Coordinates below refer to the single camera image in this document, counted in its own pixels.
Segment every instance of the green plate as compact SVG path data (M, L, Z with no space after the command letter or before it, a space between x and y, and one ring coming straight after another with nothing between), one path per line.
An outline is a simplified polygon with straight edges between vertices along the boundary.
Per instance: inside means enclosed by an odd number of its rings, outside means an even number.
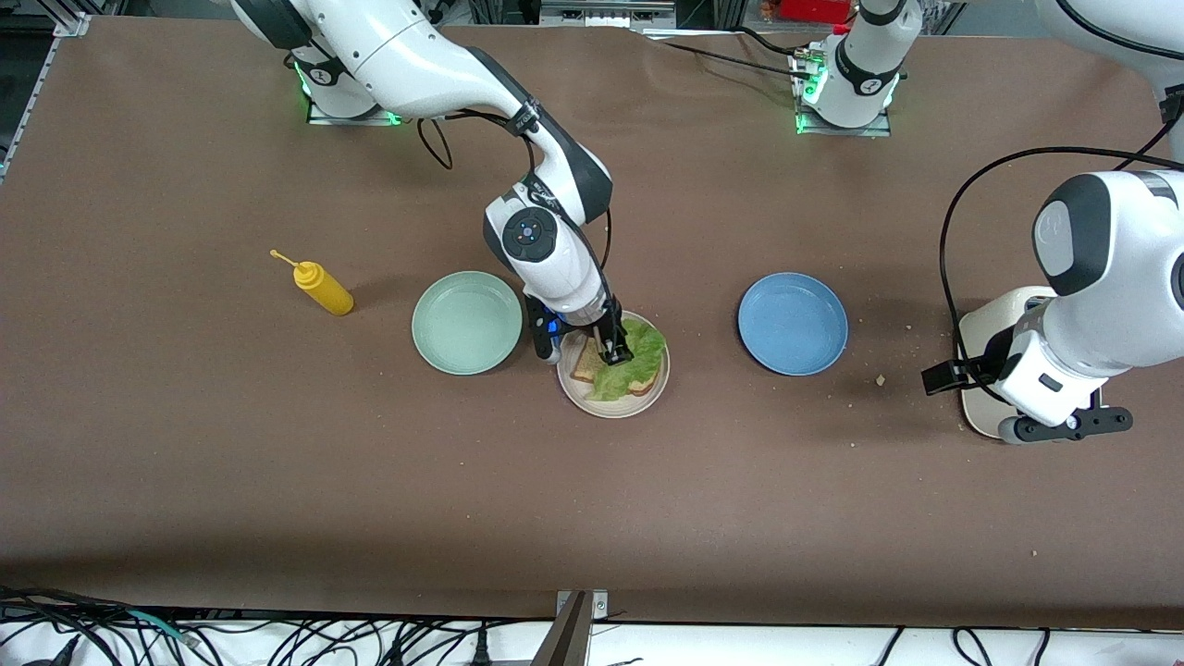
M522 306L509 284L465 270L424 292L411 315L419 356L449 374L476 374L506 360L522 334Z

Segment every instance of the white plate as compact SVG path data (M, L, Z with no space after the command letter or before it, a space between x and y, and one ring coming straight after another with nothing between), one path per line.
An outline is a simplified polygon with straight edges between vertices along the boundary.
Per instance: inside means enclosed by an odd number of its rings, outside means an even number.
M654 326L644 316L628 310L622 313L622 318L632 319ZM592 393L592 384L572 379L572 371L575 370L575 364L580 360L580 351L584 350L585 340L587 340L587 335L579 331L564 335L564 341L559 346L560 352L562 352L562 358L560 358L559 364L555 365L555 372L559 373L559 385L564 389L564 392L567 393L567 397L571 398L575 406L583 409L592 416L599 416L600 418L625 418L626 416L633 416L635 414L645 411L645 409L657 402L658 396L662 395L667 382L670 379L669 344L667 345L667 348L662 351L662 367L658 369L658 378L654 388L650 389L649 393L645 393L642 397L626 393L623 398L617 401L600 402L587 399L588 395Z

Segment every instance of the red box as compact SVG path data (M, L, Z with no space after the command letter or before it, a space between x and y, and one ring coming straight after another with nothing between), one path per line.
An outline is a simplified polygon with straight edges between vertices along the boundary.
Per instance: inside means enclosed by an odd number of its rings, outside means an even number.
M843 24L851 12L851 0L781 0L783 19L818 24Z

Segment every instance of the lettuce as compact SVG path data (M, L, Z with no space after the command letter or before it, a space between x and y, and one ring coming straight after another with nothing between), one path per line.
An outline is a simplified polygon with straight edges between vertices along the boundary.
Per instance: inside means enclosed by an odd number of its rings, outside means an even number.
M644 384L662 369L662 352L665 351L665 338L662 333L633 319L626 319L622 324L625 326L626 342L633 352L633 360L601 369L596 376L592 393L588 395L590 401L620 399L629 393L629 385L632 382Z

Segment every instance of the toast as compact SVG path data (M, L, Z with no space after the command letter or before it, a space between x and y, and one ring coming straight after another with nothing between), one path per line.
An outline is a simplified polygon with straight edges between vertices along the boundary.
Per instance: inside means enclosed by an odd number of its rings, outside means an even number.
M600 359L596 340L588 338L584 341L584 348L580 350L580 358L575 361L575 367L572 370L571 377L577 382L594 384L596 376L599 374L605 367L607 366L604 360ZM641 398L645 396L645 393L649 393L654 389L654 385L657 384L658 374L659 372L655 372L654 377L650 377L650 379L645 383L630 382L629 395Z

